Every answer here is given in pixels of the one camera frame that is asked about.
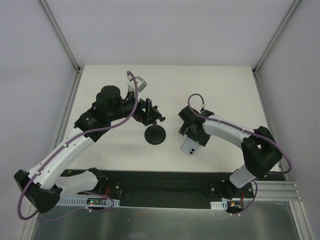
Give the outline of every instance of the purple cable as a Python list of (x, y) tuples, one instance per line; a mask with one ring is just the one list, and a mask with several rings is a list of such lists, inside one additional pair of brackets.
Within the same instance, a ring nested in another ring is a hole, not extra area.
[[(88, 195), (94, 195), (94, 196), (97, 196), (97, 197), (101, 197), (101, 198), (103, 198), (103, 199), (106, 199), (106, 200), (111, 201), (111, 203), (112, 203), (111, 206), (105, 207), (105, 208), (102, 209), (102, 210), (94, 210), (94, 209), (91, 209), (91, 212), (93, 212), (93, 213), (106, 212), (106, 211), (108, 211), (109, 209), (111, 209), (111, 208), (115, 205), (115, 201), (114, 201), (112, 198), (108, 197), (108, 196), (100, 195), (100, 194), (96, 194), (96, 193), (92, 193), (92, 192), (89, 192), (89, 191), (84, 191), (84, 193), (86, 193), (86, 194), (88, 194)], [(46, 219), (46, 218), (44, 218), (42, 215), (40, 215), (40, 218), (41, 218), (42, 220), (46, 221), (46, 222), (54, 222), (54, 221), (58, 221), (58, 220), (60, 220), (60, 219), (63, 219), (63, 218), (65, 218), (65, 217), (69, 216), (70, 214), (73, 214), (74, 212), (80, 210), (80, 209), (85, 210), (86, 207), (83, 207), (83, 206), (77, 207), (77, 208), (73, 209), (72, 211), (66, 213), (65, 215), (62, 215), (62, 216), (59, 216), (59, 217), (56, 217), (56, 218), (53, 218), (53, 219)]]
[(258, 195), (258, 184), (257, 184), (255, 181), (253, 181), (253, 183), (254, 183), (254, 185), (255, 185), (255, 192), (254, 192), (253, 198), (252, 198), (251, 202), (248, 204), (248, 206), (246, 206), (246, 207), (241, 211), (241, 213), (242, 213), (243, 211), (247, 210), (247, 209), (254, 203), (254, 201), (256, 200), (256, 197), (257, 197), (257, 195)]
[(206, 116), (201, 116), (200, 114), (196, 113), (195, 110), (193, 110), (193, 108), (191, 107), (190, 105), (190, 99), (193, 97), (193, 96), (199, 96), (202, 100), (202, 103), (205, 104), (205, 100), (204, 98), (199, 94), (199, 93), (194, 93), (194, 94), (191, 94), (188, 98), (188, 107), (190, 109), (190, 111), (196, 115), (197, 117), (199, 118), (202, 118), (202, 119), (205, 119), (205, 120), (209, 120), (209, 121), (213, 121), (213, 122), (217, 122), (217, 123), (220, 123), (220, 124), (225, 124), (229, 127), (232, 127), (234, 129), (237, 129), (239, 131), (243, 131), (245, 132), (246, 134), (250, 134), (252, 136), (255, 136), (256, 138), (259, 138), (259, 139), (262, 139), (262, 140), (265, 140), (267, 141), (268, 143), (272, 144), (276, 149), (279, 150), (279, 152), (282, 153), (282, 155), (284, 156), (284, 158), (286, 159), (287, 163), (288, 163), (288, 170), (286, 171), (270, 171), (269, 174), (288, 174), (291, 172), (292, 170), (292, 162), (289, 158), (289, 156), (285, 153), (285, 151), (275, 142), (275, 141), (272, 141), (271, 139), (265, 137), (265, 136), (261, 136), (259, 134), (256, 134), (254, 132), (251, 132), (251, 131), (248, 131), (248, 130), (245, 130), (245, 129), (242, 129), (241, 127), (239, 126), (236, 126), (230, 122), (227, 122), (227, 121), (223, 121), (223, 120), (217, 120), (217, 119), (214, 119), (214, 118), (210, 118), (210, 117), (206, 117)]
[[(133, 83), (134, 83), (134, 88), (135, 88), (134, 89), (135, 90), (135, 93), (134, 93), (134, 96), (135, 96), (134, 105), (133, 105), (133, 109), (130, 112), (130, 114), (123, 121), (121, 121), (121, 122), (119, 122), (119, 123), (117, 123), (115, 125), (96, 128), (96, 129), (91, 129), (91, 130), (79, 133), (78, 135), (74, 136), (69, 141), (67, 141), (66, 145), (69, 145), (72, 141), (76, 140), (77, 138), (79, 138), (79, 137), (81, 137), (81, 136), (83, 136), (85, 134), (94, 133), (94, 132), (100, 132), (100, 131), (107, 131), (107, 130), (111, 130), (111, 129), (117, 128), (117, 127), (121, 126), (122, 124), (126, 123), (133, 116), (133, 114), (135, 113), (135, 111), (137, 109), (137, 106), (138, 106), (139, 99), (137, 98), (137, 96), (139, 94), (139, 89), (138, 89), (138, 84), (137, 84), (137, 81), (136, 81), (136, 77), (133, 75), (133, 73), (130, 72), (130, 71), (127, 71), (126, 74), (128, 76), (130, 75), (132, 77), (132, 80), (133, 80)], [(48, 160), (45, 161), (44, 164), (42, 164), (42, 166), (38, 169), (38, 172), (40, 173), (51, 162), (51, 160), (54, 159), (55, 156), (57, 156), (64, 148), (65, 148), (64, 146), (61, 146), (56, 152), (54, 152), (48, 158)], [(29, 220), (29, 219), (33, 218), (38, 213), (38, 210), (36, 210), (33, 214), (31, 214), (30, 216), (27, 216), (27, 217), (24, 217), (22, 215), (22, 213), (21, 213), (22, 200), (24, 199), (24, 196), (26, 194), (27, 189), (30, 187), (31, 183), (35, 180), (36, 177), (37, 177), (37, 174), (33, 175), (33, 177), (28, 181), (28, 183), (25, 185), (24, 189), (21, 192), (21, 195), (20, 195), (20, 198), (19, 198), (19, 201), (18, 201), (18, 206), (17, 206), (17, 213), (18, 213), (18, 216), (19, 216), (19, 218), (21, 220)]]

